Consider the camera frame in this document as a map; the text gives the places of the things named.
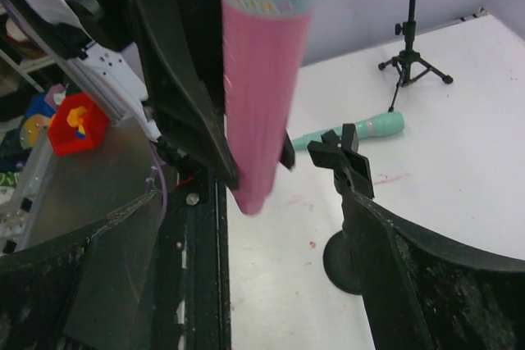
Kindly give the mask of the pink microphone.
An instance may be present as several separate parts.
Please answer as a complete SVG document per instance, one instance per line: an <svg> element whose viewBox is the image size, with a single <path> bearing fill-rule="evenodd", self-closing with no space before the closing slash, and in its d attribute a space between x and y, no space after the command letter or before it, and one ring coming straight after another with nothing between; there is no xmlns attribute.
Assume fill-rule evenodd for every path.
<svg viewBox="0 0 525 350"><path fill-rule="evenodd" d="M232 193L245 215L272 191L315 1L221 0Z"/></svg>

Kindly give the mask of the black tripod shock-mount stand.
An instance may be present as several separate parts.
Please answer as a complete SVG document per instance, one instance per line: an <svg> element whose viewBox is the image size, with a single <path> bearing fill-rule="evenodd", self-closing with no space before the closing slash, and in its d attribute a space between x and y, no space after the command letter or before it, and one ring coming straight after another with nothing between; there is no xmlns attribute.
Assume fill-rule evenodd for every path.
<svg viewBox="0 0 525 350"><path fill-rule="evenodd" d="M416 15L416 0L409 0L409 13L408 19L403 23L397 23L395 25L395 35L402 35L404 37L404 49L400 51L396 56L393 56L388 61L384 61L378 64L378 70L384 70L388 66L392 66L397 71L399 78L395 85L395 91L388 108L388 112L395 110L395 102L398 97L399 89L407 87L415 82L419 81L423 76L428 73L433 73L441 78L444 84L452 84L454 79L451 75L443 73L441 70L435 68L431 63L424 60L420 52L414 50L414 41L416 38L417 22L415 20ZM424 71L418 75L412 77L412 65L418 63L424 67Z"/></svg>

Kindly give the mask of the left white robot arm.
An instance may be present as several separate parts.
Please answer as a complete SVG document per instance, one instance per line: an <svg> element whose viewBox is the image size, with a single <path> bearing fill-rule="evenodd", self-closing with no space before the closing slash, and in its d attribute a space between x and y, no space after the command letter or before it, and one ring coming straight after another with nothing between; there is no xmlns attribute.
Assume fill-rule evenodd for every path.
<svg viewBox="0 0 525 350"><path fill-rule="evenodd" d="M221 0L2 0L21 29L161 158L236 189L223 127Z"/></svg>

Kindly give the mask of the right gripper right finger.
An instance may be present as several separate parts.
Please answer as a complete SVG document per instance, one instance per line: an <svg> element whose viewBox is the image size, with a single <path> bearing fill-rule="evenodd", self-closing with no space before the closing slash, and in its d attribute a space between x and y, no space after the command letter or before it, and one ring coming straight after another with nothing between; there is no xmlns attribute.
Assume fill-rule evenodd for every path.
<svg viewBox="0 0 525 350"><path fill-rule="evenodd" d="M470 247L356 193L354 262L377 349L522 349L524 262Z"/></svg>

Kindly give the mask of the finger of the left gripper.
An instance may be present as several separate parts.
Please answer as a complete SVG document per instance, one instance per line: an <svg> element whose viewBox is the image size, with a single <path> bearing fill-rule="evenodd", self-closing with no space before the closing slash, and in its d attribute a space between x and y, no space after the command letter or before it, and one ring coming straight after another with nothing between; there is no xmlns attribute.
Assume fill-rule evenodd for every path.
<svg viewBox="0 0 525 350"><path fill-rule="evenodd" d="M161 133L159 146L171 155L184 152L237 188L235 161L221 118L194 67L178 5L130 0L130 15L148 107Z"/></svg>
<svg viewBox="0 0 525 350"><path fill-rule="evenodd" d="M293 170L295 166L295 150L287 132L285 132L284 143L281 150L281 164L287 170Z"/></svg>

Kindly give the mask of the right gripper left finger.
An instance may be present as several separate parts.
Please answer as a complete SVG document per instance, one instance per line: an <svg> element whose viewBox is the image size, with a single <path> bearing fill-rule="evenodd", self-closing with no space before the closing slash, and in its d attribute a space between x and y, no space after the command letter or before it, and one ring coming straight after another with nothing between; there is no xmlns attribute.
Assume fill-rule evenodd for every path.
<svg viewBox="0 0 525 350"><path fill-rule="evenodd" d="M146 193L1 259L3 349L132 349L162 212Z"/></svg>

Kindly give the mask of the black round-base clip stand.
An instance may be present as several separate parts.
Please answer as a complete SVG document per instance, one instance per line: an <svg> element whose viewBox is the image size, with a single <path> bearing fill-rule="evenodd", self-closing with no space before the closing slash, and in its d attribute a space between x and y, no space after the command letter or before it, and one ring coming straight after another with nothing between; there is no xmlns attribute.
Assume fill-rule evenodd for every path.
<svg viewBox="0 0 525 350"><path fill-rule="evenodd" d="M358 132L354 124L344 124L337 134L329 130L319 142L307 146L316 167L333 172L336 192L342 197L343 222L323 251L323 267L328 279L345 293L361 293L350 239L350 224L358 213L355 194L374 197L369 160L358 153Z"/></svg>

